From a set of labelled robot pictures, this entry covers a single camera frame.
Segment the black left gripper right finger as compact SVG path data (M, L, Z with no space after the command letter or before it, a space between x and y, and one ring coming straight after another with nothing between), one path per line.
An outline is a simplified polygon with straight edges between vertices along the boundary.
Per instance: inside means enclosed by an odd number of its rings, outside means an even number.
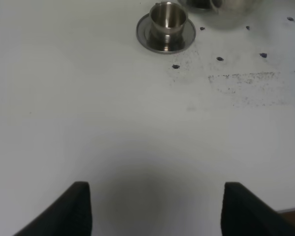
M223 236L295 236L295 226L239 182L226 182L221 212Z

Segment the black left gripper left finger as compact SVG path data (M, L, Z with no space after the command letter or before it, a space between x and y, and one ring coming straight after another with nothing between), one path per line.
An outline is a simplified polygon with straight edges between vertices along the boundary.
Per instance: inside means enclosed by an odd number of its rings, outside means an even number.
M91 232L92 210L89 183L78 181L15 235L89 236Z

